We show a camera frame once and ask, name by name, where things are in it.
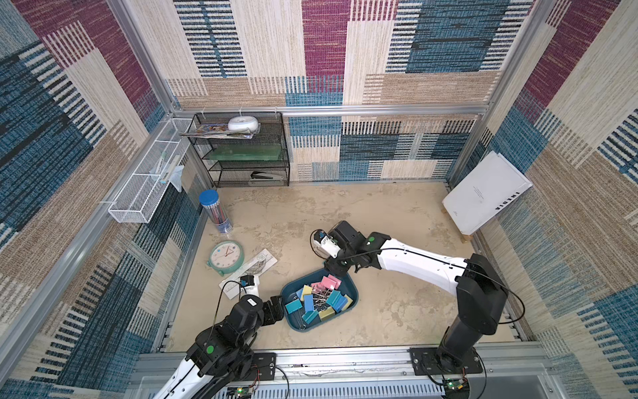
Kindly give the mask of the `pink binder clip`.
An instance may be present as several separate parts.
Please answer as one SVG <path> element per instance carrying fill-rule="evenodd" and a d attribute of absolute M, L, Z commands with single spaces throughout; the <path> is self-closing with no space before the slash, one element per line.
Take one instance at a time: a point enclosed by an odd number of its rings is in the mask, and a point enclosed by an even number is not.
<path fill-rule="evenodd" d="M 342 281 L 339 278 L 337 278 L 337 277 L 335 277 L 335 276 L 333 276 L 331 274 L 329 274 L 329 276 L 327 276 L 327 277 L 333 282 L 334 289 L 339 289 Z"/>
<path fill-rule="evenodd" d="M 314 294 L 320 294 L 326 291 L 326 288 L 322 285 L 322 283 L 312 283 L 311 287 Z"/>
<path fill-rule="evenodd" d="M 324 276 L 322 278 L 321 283 L 326 289 L 335 290 L 333 286 L 333 282 L 327 276 Z"/>

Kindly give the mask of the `yellow binder clip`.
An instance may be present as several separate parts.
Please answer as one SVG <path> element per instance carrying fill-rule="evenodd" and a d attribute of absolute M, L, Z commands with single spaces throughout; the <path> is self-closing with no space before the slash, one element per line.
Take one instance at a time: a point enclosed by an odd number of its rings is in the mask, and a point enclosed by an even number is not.
<path fill-rule="evenodd" d="M 303 297 L 301 301 L 303 302 L 306 296 L 312 295 L 312 287 L 309 285 L 304 285 L 302 288 L 303 288 Z"/>
<path fill-rule="evenodd" d="M 330 318 L 332 318 L 332 317 L 333 317 L 333 316 L 335 316 L 335 315 L 336 315 L 336 311 L 335 311 L 335 309 L 334 309 L 334 308 L 332 308 L 332 307 L 329 307 L 329 308 L 327 308 L 327 309 L 324 309 L 324 310 L 322 310 L 321 312 L 319 312 L 319 313 L 318 313 L 318 316 L 319 316 L 319 318 L 320 318 L 322 321 L 325 321 L 325 320 L 327 320 L 327 319 L 330 319 Z"/>
<path fill-rule="evenodd" d="M 345 302 L 344 302 L 344 305 L 342 307 L 342 311 L 347 310 L 352 305 L 352 302 L 353 302 L 352 298 L 350 298 L 348 295 L 344 296 L 344 300 L 345 300 Z"/>

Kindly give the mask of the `teal binder clip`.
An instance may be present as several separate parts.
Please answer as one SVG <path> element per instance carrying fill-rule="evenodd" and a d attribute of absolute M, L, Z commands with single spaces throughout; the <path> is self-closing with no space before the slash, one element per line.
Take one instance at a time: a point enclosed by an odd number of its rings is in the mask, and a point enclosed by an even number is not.
<path fill-rule="evenodd" d="M 333 290 L 328 296 L 326 303 L 331 307 L 336 307 L 341 301 L 342 294 L 339 290 Z"/>
<path fill-rule="evenodd" d="M 319 312 L 317 312 L 317 310 L 312 310 L 302 315 L 302 324 L 304 327 L 311 326 L 314 322 L 317 322 L 317 321 L 318 322 L 321 321 Z"/>
<path fill-rule="evenodd" d="M 295 331 L 301 331 L 303 328 L 302 311 L 304 307 L 299 299 L 285 305 L 286 317 L 288 324 Z"/>

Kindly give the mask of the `teal plastic storage box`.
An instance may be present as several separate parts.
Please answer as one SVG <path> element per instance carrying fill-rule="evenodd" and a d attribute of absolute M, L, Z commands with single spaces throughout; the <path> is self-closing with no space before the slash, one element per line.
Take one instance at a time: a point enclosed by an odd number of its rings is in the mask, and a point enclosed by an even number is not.
<path fill-rule="evenodd" d="M 325 269 L 320 269 L 300 279 L 294 280 L 291 283 L 284 286 L 284 288 L 281 291 L 281 296 L 282 296 L 282 300 L 284 304 L 284 316 L 286 320 L 287 320 L 287 317 L 286 317 L 285 305 L 292 302 L 294 299 L 297 299 L 296 292 L 299 291 L 299 289 L 302 289 L 304 285 L 311 286 L 312 283 L 320 283 L 324 276 L 329 276 L 329 272 L 327 272 Z M 325 324 L 329 322 L 330 320 L 335 319 L 336 317 L 342 314 L 345 314 L 346 312 L 349 312 L 350 310 L 354 309 L 354 307 L 358 304 L 359 293 L 352 278 L 349 275 L 346 275 L 344 277 L 337 277 L 337 278 L 339 278 L 342 281 L 342 283 L 339 289 L 335 289 L 335 290 L 339 290 L 342 295 L 348 295 L 350 298 L 352 298 L 353 300 L 352 305 L 345 311 L 341 311 L 340 313 L 336 312 L 336 315 L 330 319 L 327 319 L 325 321 L 321 320 L 320 322 L 318 321 L 314 322 L 311 326 L 308 326 L 308 327 L 303 326 L 302 330 L 297 332 L 301 332 L 301 333 L 308 332 L 311 329 L 314 329 L 315 327 Z M 321 312 L 322 310 L 331 307 L 330 305 L 326 303 L 326 300 L 332 291 L 333 290 L 326 289 L 324 293 L 320 293 L 320 294 L 312 293 L 314 297 L 314 310 L 317 310 L 317 312 Z"/>

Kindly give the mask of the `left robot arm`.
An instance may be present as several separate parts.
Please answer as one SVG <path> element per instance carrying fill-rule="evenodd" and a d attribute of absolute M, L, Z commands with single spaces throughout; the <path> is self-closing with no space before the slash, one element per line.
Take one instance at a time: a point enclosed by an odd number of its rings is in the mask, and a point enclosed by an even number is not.
<path fill-rule="evenodd" d="M 280 296 L 264 302 L 256 295 L 245 295 L 223 320 L 198 334 L 155 397 L 211 398 L 229 383 L 251 376 L 257 331 L 283 317 Z"/>

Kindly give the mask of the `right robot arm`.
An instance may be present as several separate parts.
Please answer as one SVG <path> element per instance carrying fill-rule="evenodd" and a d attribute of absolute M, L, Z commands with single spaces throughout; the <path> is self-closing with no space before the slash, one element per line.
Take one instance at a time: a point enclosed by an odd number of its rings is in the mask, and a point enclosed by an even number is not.
<path fill-rule="evenodd" d="M 475 344 L 497 332 L 505 304 L 514 295 L 486 257 L 472 254 L 464 259 L 435 254 L 387 234 L 364 235 L 345 220 L 328 232 L 313 232 L 310 243 L 313 249 L 324 252 L 325 269 L 338 277 L 351 269 L 374 268 L 405 274 L 452 295 L 457 315 L 434 352 L 412 352 L 415 372 L 482 372 Z"/>

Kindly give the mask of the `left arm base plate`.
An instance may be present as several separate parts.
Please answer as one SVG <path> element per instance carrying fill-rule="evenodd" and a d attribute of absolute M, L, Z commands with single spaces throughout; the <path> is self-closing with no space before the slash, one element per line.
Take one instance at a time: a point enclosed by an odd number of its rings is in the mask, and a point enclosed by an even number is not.
<path fill-rule="evenodd" d="M 277 366 L 277 354 L 275 352 L 256 352 L 244 375 L 238 378 L 239 382 L 266 381 L 275 379 Z"/>

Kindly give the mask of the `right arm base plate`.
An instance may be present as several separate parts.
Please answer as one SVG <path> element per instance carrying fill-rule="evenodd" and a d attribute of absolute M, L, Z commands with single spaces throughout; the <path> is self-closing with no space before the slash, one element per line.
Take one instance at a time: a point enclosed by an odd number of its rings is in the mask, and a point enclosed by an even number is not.
<path fill-rule="evenodd" d="M 438 347 L 410 347 L 411 365 L 417 376 L 441 377 L 455 374 L 481 374 L 483 366 L 478 355 L 470 349 L 461 359 L 438 354 Z"/>

